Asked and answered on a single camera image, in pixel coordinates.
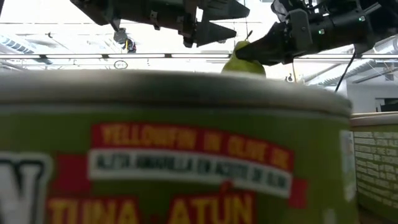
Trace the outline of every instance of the wall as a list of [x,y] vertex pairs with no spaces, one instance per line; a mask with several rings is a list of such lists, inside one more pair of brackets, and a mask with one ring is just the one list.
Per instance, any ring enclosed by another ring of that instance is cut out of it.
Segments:
[[376,112],[376,98],[398,98],[397,85],[347,85],[354,113]]
[[[325,87],[326,90],[335,92],[336,87],[335,86],[326,86]],[[343,97],[347,97],[348,96],[348,92],[347,92],[347,81],[343,80],[337,90],[337,94],[342,95]]]

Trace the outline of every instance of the robotic arm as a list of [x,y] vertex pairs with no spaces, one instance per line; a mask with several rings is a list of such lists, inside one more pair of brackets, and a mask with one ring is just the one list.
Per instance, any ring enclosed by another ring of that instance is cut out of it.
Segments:
[[295,57],[354,44],[357,55],[398,33],[396,0],[274,0],[279,21],[261,39],[236,52],[263,65],[291,63]]
[[[124,41],[126,30],[120,28],[120,20],[149,24],[155,30],[161,27],[174,29],[183,37],[183,44],[202,46],[236,36],[236,31],[210,21],[239,19],[250,10],[236,0],[71,0],[98,25],[111,24],[114,40]],[[197,8],[203,17],[197,21]]]

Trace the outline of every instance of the can lid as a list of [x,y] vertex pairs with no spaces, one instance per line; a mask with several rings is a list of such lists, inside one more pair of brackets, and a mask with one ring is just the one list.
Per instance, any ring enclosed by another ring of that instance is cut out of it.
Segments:
[[327,90],[245,73],[57,70],[0,76],[0,103],[103,102],[351,114],[351,102]]
[[353,127],[398,124],[398,112],[363,113],[351,118]]

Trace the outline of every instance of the green pear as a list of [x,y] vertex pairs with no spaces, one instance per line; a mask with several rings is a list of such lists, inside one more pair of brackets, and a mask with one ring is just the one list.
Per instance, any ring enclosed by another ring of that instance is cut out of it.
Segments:
[[257,60],[247,61],[238,59],[236,57],[235,51],[243,48],[247,44],[250,44],[250,42],[247,40],[239,41],[238,43],[236,43],[234,51],[232,52],[232,56],[224,65],[222,72],[249,72],[266,75],[264,67]]

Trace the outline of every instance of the ceiling light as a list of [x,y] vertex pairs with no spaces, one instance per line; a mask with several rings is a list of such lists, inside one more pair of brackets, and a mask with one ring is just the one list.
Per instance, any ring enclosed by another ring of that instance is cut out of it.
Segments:
[[25,54],[0,54],[1,59],[37,59],[39,55],[25,55]]
[[173,58],[229,58],[229,54],[172,54]]
[[109,58],[165,58],[165,54],[110,54]]
[[352,54],[313,54],[313,55],[304,55],[299,57],[300,59],[314,59],[314,58],[323,58],[323,59],[351,59]]
[[348,58],[295,58],[294,63],[348,63]]
[[60,59],[60,58],[102,58],[102,55],[100,54],[50,54],[50,55],[45,55],[48,59]]
[[362,58],[369,58],[369,59],[398,59],[398,55],[393,54],[369,54],[369,55],[362,55]]

